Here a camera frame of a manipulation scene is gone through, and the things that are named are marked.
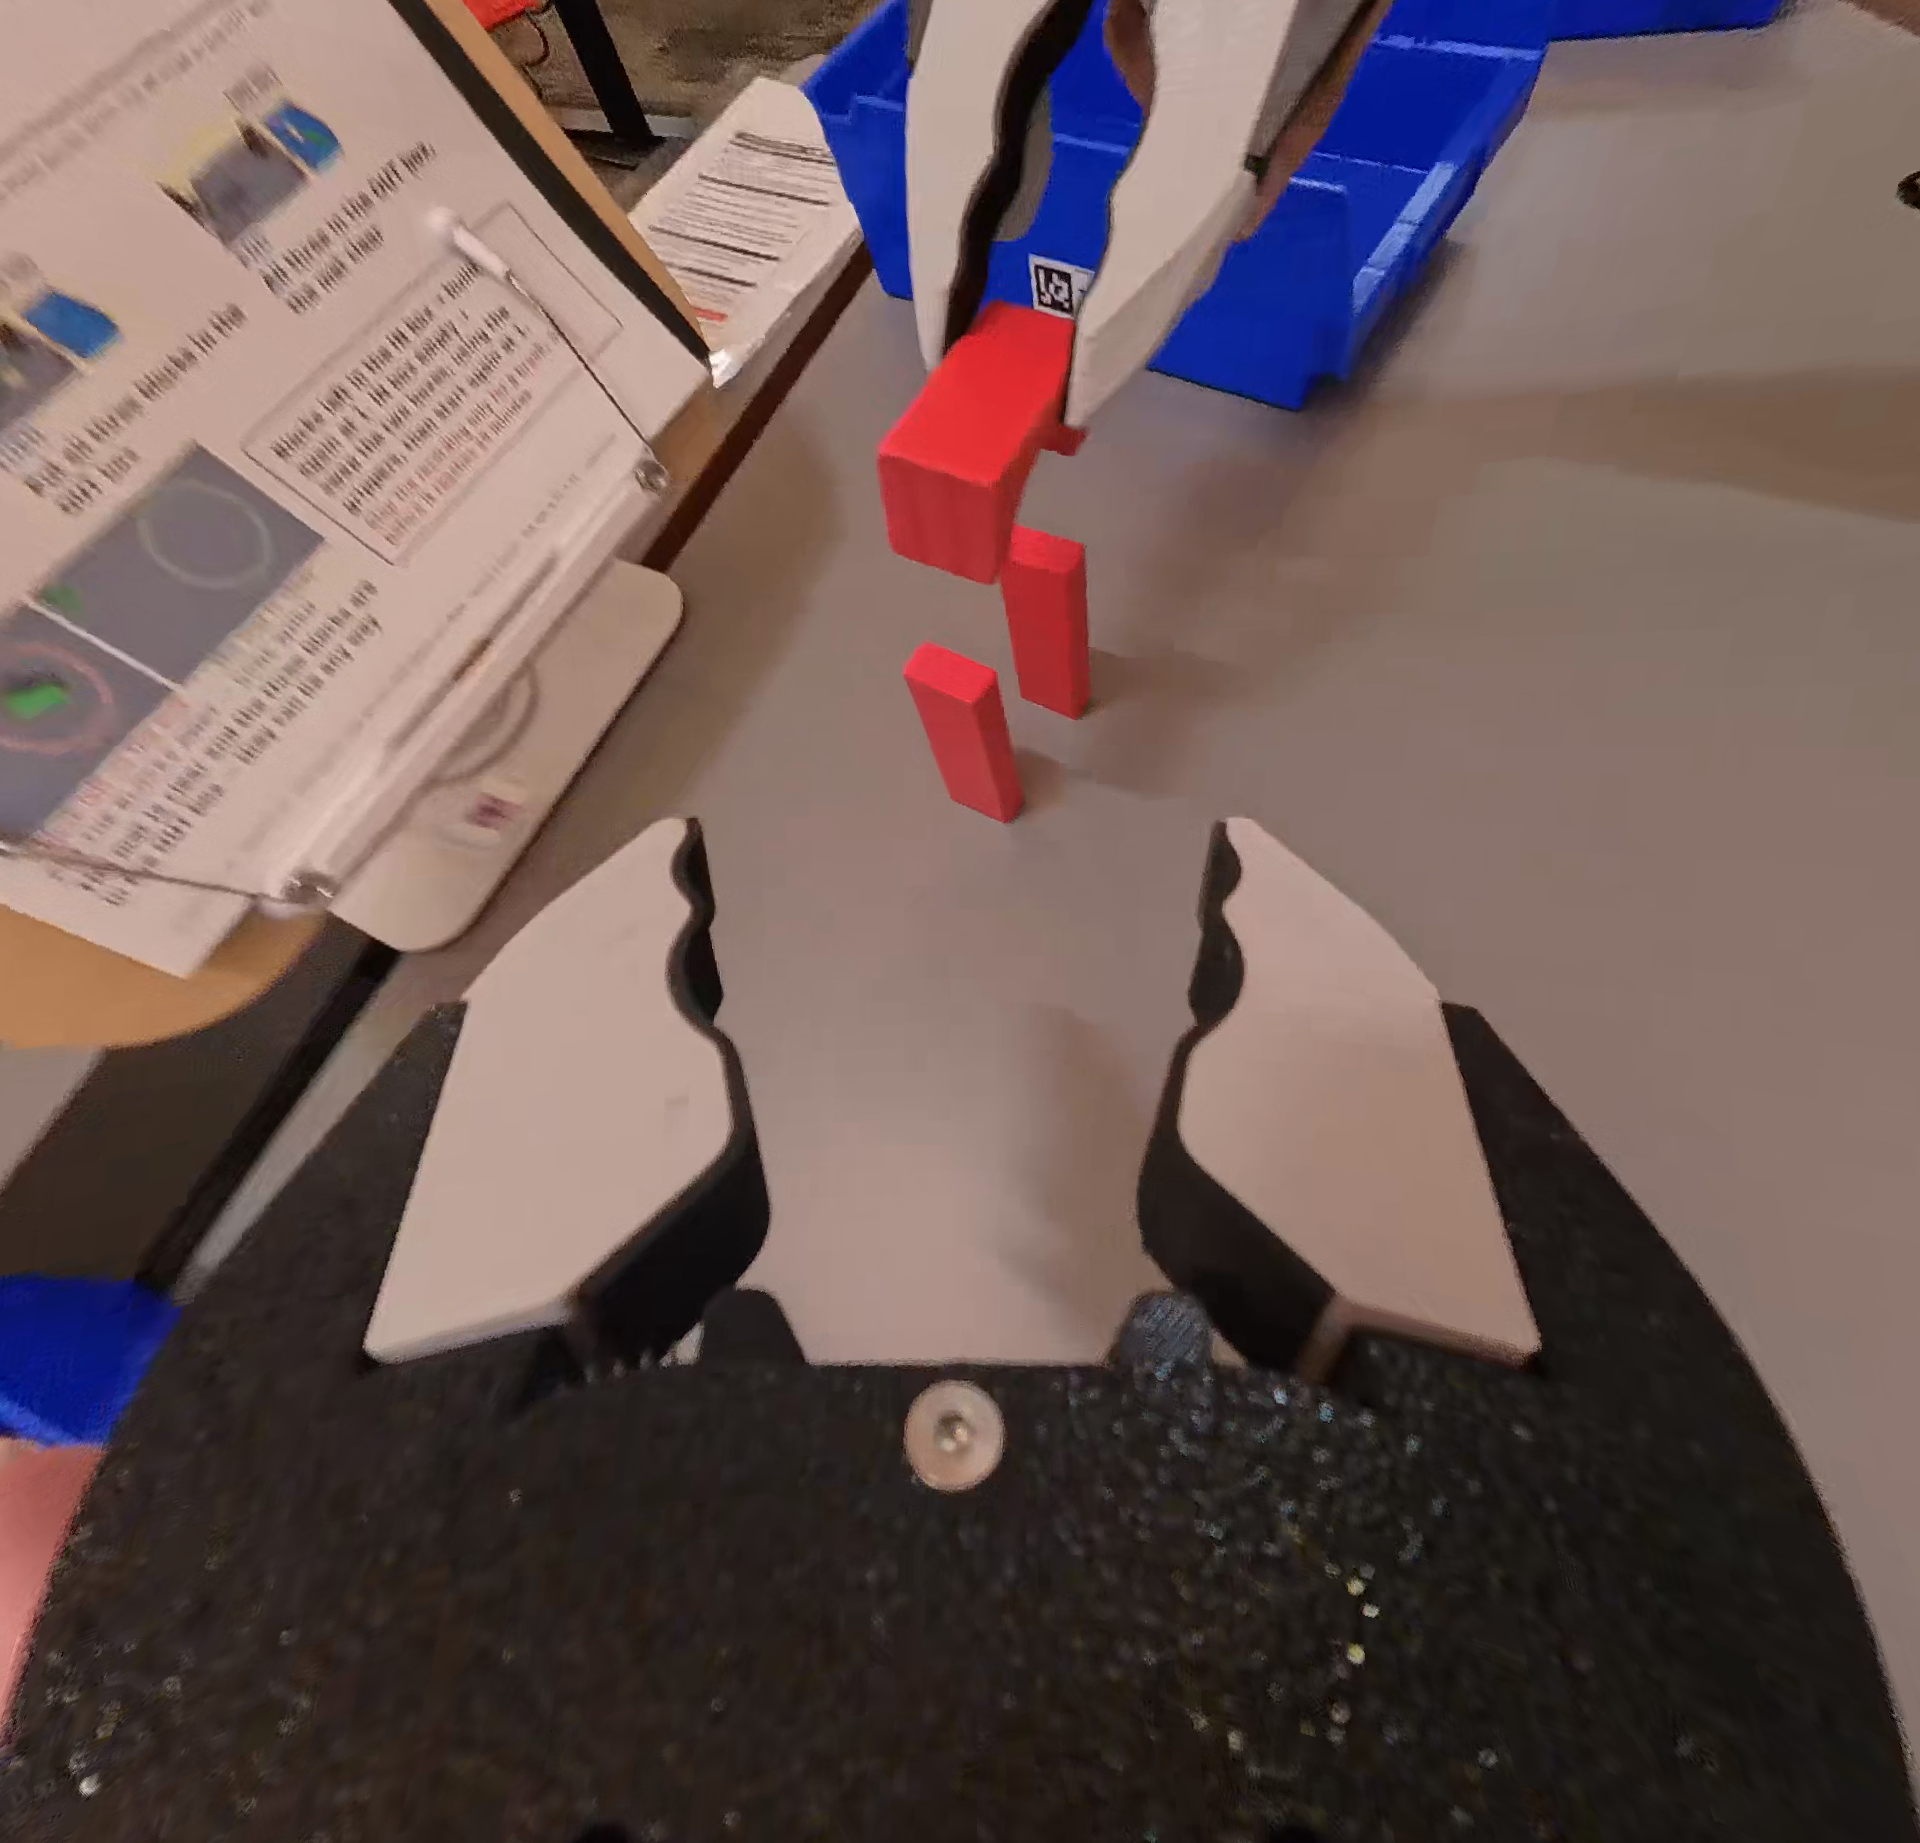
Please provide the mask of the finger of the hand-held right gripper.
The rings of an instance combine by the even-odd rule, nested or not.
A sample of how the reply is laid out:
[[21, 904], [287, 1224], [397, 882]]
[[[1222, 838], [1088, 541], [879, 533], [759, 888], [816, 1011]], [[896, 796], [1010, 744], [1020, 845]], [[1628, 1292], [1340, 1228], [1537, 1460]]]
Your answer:
[[911, 303], [924, 368], [970, 331], [970, 264], [1001, 222], [999, 165], [1022, 169], [1020, 59], [1061, 0], [911, 0], [904, 127]]
[[1394, 0], [1139, 6], [1143, 111], [1084, 297], [1064, 418], [1084, 430], [1208, 293], [1325, 136]]

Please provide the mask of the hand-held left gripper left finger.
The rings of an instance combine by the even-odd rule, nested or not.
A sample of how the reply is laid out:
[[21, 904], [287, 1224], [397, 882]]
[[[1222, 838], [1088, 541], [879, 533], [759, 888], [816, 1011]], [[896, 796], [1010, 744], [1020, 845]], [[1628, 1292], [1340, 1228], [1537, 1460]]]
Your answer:
[[750, 1271], [772, 1192], [713, 921], [705, 833], [664, 820], [472, 979], [372, 1362], [552, 1335], [585, 1368], [656, 1366]]

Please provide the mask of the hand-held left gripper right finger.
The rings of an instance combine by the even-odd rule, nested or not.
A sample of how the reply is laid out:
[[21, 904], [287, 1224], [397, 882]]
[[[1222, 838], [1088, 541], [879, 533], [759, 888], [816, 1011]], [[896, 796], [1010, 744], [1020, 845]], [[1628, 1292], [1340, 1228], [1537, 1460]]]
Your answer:
[[1332, 1375], [1369, 1337], [1529, 1368], [1537, 1317], [1428, 978], [1253, 820], [1212, 828], [1196, 919], [1147, 1257], [1255, 1368]]

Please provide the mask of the red wooden block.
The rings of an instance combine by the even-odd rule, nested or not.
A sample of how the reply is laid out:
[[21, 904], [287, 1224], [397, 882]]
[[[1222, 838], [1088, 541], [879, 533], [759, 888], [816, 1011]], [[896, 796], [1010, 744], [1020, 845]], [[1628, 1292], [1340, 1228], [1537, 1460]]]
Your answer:
[[1015, 525], [999, 585], [1020, 694], [1078, 721], [1092, 705], [1085, 544]]
[[904, 681], [949, 797], [993, 821], [1018, 821], [1024, 797], [995, 672], [921, 645]]
[[878, 450], [890, 549], [995, 585], [1041, 454], [1075, 454], [1064, 424], [1073, 323], [990, 302]]

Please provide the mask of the laminated paper sheet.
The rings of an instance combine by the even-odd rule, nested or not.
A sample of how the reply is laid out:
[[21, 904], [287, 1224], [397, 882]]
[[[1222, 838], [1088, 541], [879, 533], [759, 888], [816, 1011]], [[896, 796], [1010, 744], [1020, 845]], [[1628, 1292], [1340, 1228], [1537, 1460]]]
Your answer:
[[632, 226], [692, 309], [718, 388], [862, 252], [826, 131], [789, 80], [754, 80], [643, 194]]

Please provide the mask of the printed instruction sheet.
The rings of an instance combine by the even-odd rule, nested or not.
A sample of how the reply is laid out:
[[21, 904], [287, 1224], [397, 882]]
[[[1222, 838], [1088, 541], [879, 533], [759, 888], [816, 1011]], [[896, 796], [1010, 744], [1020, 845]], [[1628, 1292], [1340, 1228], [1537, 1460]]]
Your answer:
[[464, 0], [6, 0], [6, 908], [187, 978], [367, 861], [713, 392]]

